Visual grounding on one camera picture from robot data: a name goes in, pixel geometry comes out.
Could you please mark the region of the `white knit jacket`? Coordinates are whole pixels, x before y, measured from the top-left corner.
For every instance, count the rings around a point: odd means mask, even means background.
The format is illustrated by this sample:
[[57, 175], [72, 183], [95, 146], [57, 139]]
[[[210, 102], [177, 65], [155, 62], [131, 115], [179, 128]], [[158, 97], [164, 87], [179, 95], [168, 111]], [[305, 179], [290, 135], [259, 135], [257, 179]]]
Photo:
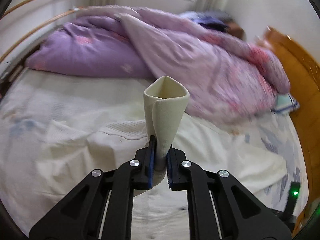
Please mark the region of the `white knit jacket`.
[[182, 109], [187, 91], [163, 77], [144, 93], [149, 121], [109, 112], [52, 121], [37, 168], [63, 198], [31, 239], [276, 239], [284, 224], [255, 197], [285, 160], [234, 141]]

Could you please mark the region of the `striped teal pillow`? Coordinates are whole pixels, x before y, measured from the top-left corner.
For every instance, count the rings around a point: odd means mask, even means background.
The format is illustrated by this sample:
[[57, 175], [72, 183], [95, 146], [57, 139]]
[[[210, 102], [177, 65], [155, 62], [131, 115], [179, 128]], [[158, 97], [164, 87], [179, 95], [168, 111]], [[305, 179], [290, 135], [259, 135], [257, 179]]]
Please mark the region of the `striped teal pillow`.
[[271, 109], [274, 114], [289, 115], [299, 109], [299, 102], [290, 94], [278, 94], [275, 106]]

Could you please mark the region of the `purple floral quilt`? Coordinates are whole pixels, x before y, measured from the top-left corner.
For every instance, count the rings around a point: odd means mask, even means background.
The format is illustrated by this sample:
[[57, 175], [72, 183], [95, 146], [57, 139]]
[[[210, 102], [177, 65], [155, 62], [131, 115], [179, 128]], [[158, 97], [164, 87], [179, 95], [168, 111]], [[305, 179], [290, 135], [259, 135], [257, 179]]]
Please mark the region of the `purple floral quilt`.
[[27, 58], [64, 75], [148, 79], [169, 76], [189, 90], [187, 113], [234, 122], [271, 110], [290, 82], [271, 51], [181, 16], [144, 7], [81, 10]]

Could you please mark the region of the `wooden headboard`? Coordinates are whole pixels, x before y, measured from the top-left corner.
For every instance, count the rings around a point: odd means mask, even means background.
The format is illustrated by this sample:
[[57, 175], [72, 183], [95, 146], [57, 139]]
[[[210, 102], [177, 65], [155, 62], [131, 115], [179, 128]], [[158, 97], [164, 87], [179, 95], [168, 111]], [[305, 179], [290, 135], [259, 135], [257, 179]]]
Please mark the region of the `wooden headboard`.
[[296, 235], [306, 221], [311, 203], [319, 198], [319, 64], [299, 43], [273, 27], [267, 27], [255, 42], [278, 57], [289, 78], [290, 93], [300, 104], [290, 118], [304, 155], [309, 197], [297, 218], [293, 231]]

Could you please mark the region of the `lower wooden rail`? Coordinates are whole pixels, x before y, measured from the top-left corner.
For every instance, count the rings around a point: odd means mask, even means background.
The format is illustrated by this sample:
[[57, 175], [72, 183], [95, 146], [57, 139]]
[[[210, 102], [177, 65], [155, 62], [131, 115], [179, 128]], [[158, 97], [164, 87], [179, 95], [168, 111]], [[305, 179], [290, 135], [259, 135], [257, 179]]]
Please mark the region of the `lower wooden rail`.
[[59, 14], [53, 18], [48, 19], [47, 21], [41, 23], [40, 25], [38, 25], [37, 27], [35, 27], [34, 29], [31, 29], [31, 31], [27, 32], [25, 35], [23, 35], [21, 38], [19, 38], [9, 49], [7, 49], [5, 51], [5, 53], [1, 56], [1, 62], [4, 61], [4, 59], [17, 47], [19, 46], [23, 41], [25, 41], [28, 37], [30, 37], [31, 35], [33, 35], [34, 33], [36, 33], [37, 31], [39, 31], [40, 29], [46, 27], [47, 25], [63, 18], [66, 17], [68, 15], [74, 14], [80, 10], [84, 9], [84, 7], [74, 7], [73, 9], [70, 9], [62, 14]]

